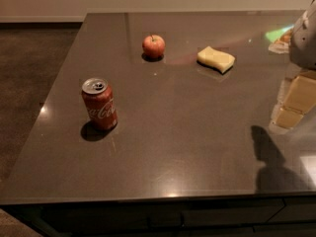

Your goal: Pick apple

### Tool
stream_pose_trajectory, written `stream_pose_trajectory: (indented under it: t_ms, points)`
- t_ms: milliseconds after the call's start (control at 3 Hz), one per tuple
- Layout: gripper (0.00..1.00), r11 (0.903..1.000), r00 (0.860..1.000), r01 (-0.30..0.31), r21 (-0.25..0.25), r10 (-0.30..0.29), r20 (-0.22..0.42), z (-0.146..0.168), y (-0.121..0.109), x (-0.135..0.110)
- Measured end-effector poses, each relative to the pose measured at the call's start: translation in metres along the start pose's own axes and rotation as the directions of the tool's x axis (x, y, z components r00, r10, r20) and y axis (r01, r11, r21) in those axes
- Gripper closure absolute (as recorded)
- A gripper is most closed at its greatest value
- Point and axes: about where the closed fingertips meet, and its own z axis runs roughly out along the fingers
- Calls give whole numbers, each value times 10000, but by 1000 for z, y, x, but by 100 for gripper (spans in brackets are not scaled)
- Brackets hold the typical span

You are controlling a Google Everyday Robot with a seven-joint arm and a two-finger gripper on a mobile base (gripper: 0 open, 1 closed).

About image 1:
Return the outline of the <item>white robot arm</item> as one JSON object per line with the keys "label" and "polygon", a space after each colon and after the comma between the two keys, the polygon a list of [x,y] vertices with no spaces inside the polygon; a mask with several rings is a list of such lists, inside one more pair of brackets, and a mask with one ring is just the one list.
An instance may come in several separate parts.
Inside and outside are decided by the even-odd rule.
{"label": "white robot arm", "polygon": [[316,0],[311,2],[294,24],[289,58],[299,67],[316,69]]}

